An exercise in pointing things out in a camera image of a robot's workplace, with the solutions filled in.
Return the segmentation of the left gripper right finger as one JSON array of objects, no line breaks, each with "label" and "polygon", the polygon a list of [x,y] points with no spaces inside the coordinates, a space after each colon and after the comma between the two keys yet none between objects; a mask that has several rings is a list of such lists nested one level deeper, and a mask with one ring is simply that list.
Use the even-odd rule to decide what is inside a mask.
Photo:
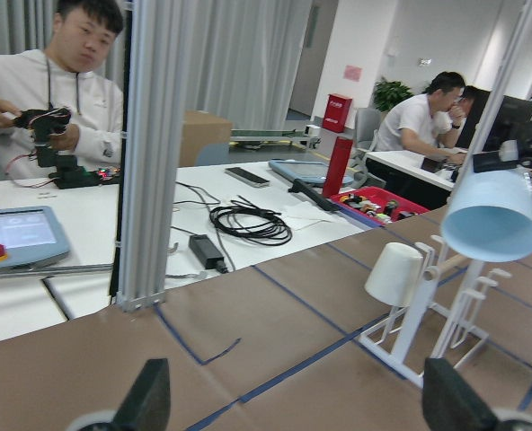
[{"label": "left gripper right finger", "polygon": [[491,409],[444,358],[427,358],[421,396],[429,430],[532,430],[532,418]]}]

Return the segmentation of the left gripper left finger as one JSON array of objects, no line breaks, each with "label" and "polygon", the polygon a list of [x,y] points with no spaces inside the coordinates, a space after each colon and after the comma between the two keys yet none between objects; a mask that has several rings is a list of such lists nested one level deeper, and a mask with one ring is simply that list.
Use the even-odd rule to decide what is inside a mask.
[{"label": "left gripper left finger", "polygon": [[68,430],[165,430],[171,416],[170,366],[148,359],[116,411],[96,411],[75,419]]}]

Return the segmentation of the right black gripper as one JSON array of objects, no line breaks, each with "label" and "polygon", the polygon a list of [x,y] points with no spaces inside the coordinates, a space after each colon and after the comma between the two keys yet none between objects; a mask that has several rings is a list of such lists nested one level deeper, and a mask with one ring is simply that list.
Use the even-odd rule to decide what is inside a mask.
[{"label": "right black gripper", "polygon": [[518,165],[532,169],[532,120],[520,126],[513,138],[504,141],[499,150],[473,156],[476,173],[510,170]]}]

